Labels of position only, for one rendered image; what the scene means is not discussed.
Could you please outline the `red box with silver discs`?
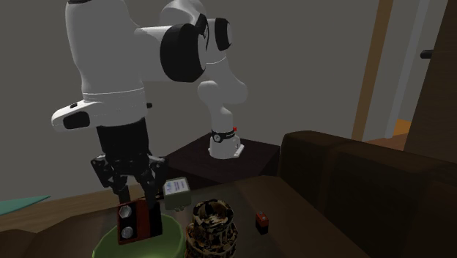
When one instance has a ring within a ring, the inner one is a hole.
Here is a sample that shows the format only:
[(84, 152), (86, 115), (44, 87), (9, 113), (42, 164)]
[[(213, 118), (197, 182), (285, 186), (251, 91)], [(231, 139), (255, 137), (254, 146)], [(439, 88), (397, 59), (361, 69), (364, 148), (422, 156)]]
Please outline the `red box with silver discs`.
[(145, 199), (117, 206), (117, 240), (119, 245), (146, 240), (163, 234), (160, 203), (152, 207)]

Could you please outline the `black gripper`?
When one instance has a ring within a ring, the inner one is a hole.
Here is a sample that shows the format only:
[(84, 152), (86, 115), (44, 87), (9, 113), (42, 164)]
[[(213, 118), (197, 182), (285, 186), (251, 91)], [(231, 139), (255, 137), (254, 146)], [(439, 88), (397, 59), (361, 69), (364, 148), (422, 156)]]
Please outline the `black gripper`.
[(149, 155), (149, 137), (146, 119), (119, 126), (99, 126), (97, 135), (104, 155), (98, 155), (90, 163), (104, 188), (111, 188), (119, 203), (130, 201), (127, 176), (115, 171), (111, 164), (140, 163), (135, 173), (136, 181), (144, 190), (151, 210), (155, 196), (162, 189), (168, 172), (168, 159)]

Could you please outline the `small red and black box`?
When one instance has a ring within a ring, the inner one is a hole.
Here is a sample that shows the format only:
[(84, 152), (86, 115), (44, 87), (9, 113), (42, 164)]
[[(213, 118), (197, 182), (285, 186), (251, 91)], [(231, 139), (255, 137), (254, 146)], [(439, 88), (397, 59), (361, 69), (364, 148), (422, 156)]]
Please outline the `small red and black box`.
[(268, 217), (262, 211), (257, 212), (256, 228), (260, 235), (265, 235), (268, 233), (269, 225), (270, 225), (270, 222), (269, 222)]

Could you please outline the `dark brown sofa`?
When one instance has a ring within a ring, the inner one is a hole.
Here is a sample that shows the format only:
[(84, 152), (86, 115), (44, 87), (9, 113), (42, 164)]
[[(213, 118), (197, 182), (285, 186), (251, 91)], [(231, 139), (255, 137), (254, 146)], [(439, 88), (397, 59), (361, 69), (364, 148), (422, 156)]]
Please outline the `dark brown sofa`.
[(233, 208), (236, 258), (457, 258), (456, 163), (313, 131), (278, 146), (275, 176), (191, 189)]

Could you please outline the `grey box with white label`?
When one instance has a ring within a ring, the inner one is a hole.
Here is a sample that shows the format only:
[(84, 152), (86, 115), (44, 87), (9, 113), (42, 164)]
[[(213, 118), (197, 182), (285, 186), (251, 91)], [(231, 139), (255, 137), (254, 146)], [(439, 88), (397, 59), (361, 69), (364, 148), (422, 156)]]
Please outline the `grey box with white label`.
[(191, 204), (190, 186), (186, 177), (166, 180), (163, 185), (166, 210), (181, 211)]

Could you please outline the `dark robot stand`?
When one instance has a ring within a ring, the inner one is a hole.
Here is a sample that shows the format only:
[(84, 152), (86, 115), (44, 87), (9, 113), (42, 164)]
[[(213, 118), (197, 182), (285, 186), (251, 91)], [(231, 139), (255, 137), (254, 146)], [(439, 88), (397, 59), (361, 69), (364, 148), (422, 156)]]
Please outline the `dark robot stand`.
[(204, 135), (167, 155), (168, 180), (185, 177), (192, 190), (260, 175), (278, 174), (280, 147), (249, 139), (238, 158), (215, 159), (209, 155), (209, 135)]

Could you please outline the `brown patterned vase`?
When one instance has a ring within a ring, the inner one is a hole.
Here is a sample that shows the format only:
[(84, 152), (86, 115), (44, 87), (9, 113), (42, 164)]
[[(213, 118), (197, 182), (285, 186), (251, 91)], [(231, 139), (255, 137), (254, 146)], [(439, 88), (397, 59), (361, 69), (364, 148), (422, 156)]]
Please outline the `brown patterned vase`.
[(230, 205), (219, 199), (199, 202), (185, 229), (185, 258), (234, 258), (238, 230)]

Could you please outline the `green bowl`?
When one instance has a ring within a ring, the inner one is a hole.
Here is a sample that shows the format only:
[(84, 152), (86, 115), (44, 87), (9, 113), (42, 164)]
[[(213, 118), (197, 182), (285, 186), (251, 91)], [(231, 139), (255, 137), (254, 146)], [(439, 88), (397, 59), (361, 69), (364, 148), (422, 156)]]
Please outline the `green bowl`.
[(184, 258), (185, 236), (181, 225), (169, 215), (162, 214), (163, 233), (160, 236), (119, 245), (117, 228), (112, 228), (92, 252), (92, 258)]

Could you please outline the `teal rug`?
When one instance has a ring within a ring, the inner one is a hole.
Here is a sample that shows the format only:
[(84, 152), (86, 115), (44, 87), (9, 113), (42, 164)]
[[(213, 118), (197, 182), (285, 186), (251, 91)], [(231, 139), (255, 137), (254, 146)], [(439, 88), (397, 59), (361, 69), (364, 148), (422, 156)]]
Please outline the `teal rug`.
[(0, 201), (0, 216), (21, 210), (38, 202), (42, 202), (50, 197), (50, 195), (45, 195)]

